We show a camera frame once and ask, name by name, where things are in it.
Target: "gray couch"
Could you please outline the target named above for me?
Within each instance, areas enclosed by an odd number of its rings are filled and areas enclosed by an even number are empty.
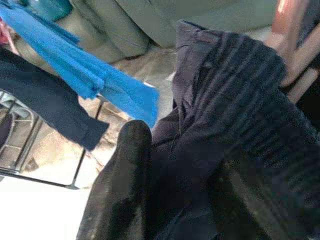
[[[163,48],[176,39],[177,20],[234,32],[272,23],[276,0],[71,0],[72,12],[57,21],[80,37],[80,45],[98,58],[113,63],[142,55],[150,40]],[[22,57],[53,72],[22,39]]]

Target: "navy jacket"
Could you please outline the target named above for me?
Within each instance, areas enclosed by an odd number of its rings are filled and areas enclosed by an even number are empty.
[[[93,150],[109,124],[88,116],[61,78],[0,48],[0,89],[15,96],[67,139]]]

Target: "ribbed cuff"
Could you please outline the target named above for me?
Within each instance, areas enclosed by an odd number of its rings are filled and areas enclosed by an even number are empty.
[[[306,208],[319,208],[318,133],[279,91],[283,59],[246,35],[187,22],[179,30],[178,44],[186,47],[178,53],[173,92],[182,135],[232,139],[262,160],[272,179],[301,197]]]

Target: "floor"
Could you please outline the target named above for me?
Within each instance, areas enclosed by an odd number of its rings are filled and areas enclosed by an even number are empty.
[[[265,28],[249,35],[263,39],[269,30]],[[171,111],[171,84],[176,69],[174,50],[154,47],[143,56],[117,62],[115,67],[158,89],[159,118]],[[98,99],[79,99],[79,102],[91,116],[95,116],[100,104]],[[86,153],[76,182],[81,190],[68,190],[9,177],[0,182],[0,226],[6,226],[1,228],[1,239],[75,239],[90,186],[110,159],[119,130],[130,120],[129,116],[110,103],[104,103],[99,119],[110,123],[110,128],[96,149]],[[81,152],[80,146],[44,125],[28,156],[29,164],[22,174],[69,184]]]

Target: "dark fabric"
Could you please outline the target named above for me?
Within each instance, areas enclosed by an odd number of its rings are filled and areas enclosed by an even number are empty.
[[[310,119],[312,125],[320,130],[320,108],[317,104],[320,102],[320,77],[311,85],[297,106]]]
[[[88,116],[59,77],[0,48],[0,89],[15,96],[67,139],[93,150],[109,124]]]
[[[242,34],[186,22],[177,31],[176,107],[152,136],[148,230],[154,239],[215,237],[206,182],[235,146],[265,167],[279,191],[289,189],[301,207],[318,214],[319,137],[279,90],[282,58]],[[190,222],[192,234],[182,230]]]

